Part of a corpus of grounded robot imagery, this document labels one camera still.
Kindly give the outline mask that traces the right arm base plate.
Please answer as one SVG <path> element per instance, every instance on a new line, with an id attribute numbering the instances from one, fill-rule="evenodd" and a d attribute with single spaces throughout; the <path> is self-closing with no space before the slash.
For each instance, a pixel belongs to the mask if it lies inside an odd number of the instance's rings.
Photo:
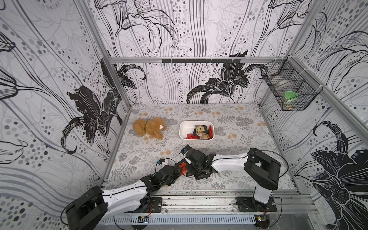
<path id="1" fill-rule="evenodd" d="M 277 207 L 274 199 L 269 197 L 269 201 L 266 204 L 256 201 L 250 196 L 238 196 L 236 197 L 235 205 L 240 212 L 277 212 Z"/>

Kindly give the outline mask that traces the black tea bag sachet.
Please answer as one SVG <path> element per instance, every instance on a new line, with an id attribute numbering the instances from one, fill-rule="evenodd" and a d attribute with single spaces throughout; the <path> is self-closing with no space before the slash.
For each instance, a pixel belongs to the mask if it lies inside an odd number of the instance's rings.
<path id="1" fill-rule="evenodd" d="M 203 134 L 203 133 L 208 133 L 208 127 L 205 126 L 205 125 L 195 125 L 195 133 L 197 135 Z"/>

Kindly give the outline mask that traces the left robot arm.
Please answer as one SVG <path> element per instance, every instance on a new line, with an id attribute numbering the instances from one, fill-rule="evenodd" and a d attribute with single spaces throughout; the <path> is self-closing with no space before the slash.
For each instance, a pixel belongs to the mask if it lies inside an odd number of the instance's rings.
<path id="1" fill-rule="evenodd" d="M 120 213 L 145 211 L 150 197 L 163 186 L 170 186 L 182 174 L 176 165 L 165 165 L 158 172 L 149 174 L 137 182 L 112 190 L 95 186 L 71 202 L 65 210 L 70 230 L 92 230 L 105 219 Z"/>

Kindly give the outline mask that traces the red foil tea bag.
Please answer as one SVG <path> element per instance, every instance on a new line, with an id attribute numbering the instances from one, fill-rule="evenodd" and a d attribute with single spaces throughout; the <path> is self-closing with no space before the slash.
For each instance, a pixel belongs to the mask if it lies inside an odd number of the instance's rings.
<path id="1" fill-rule="evenodd" d="M 196 136 L 194 134 L 187 134 L 187 140 L 199 140 L 200 137 L 199 136 Z"/>

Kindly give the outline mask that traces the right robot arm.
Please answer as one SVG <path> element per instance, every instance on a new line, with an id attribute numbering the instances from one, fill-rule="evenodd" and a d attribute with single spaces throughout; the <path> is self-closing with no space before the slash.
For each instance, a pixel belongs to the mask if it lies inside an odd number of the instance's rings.
<path id="1" fill-rule="evenodd" d="M 280 162 L 256 148 L 238 155 L 206 155 L 187 145 L 181 150 L 181 154 L 186 161 L 184 175 L 196 180 L 206 179 L 213 173 L 223 171 L 247 173 L 257 183 L 253 195 L 255 203 L 266 205 L 272 191 L 278 190 Z"/>

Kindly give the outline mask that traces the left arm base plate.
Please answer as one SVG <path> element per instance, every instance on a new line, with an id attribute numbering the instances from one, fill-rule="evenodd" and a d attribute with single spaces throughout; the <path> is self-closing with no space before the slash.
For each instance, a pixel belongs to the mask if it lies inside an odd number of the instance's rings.
<path id="1" fill-rule="evenodd" d="M 160 213 L 162 210 L 161 197 L 146 197 L 140 201 L 140 206 L 133 213 Z"/>

